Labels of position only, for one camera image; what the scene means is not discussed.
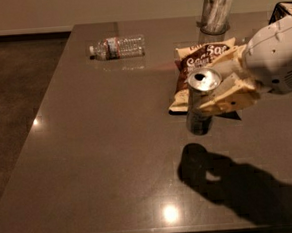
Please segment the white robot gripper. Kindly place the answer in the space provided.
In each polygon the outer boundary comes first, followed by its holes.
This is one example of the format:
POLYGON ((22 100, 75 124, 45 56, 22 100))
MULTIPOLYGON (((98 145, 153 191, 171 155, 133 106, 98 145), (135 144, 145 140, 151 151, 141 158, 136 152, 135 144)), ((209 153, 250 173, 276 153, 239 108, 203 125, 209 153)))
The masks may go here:
POLYGON ((244 63, 258 82, 273 92, 292 92, 292 16, 261 28, 247 45, 233 46, 216 57, 209 67, 225 80, 203 99, 199 107, 206 115, 243 110, 259 99, 256 82, 236 73, 244 71, 244 63))

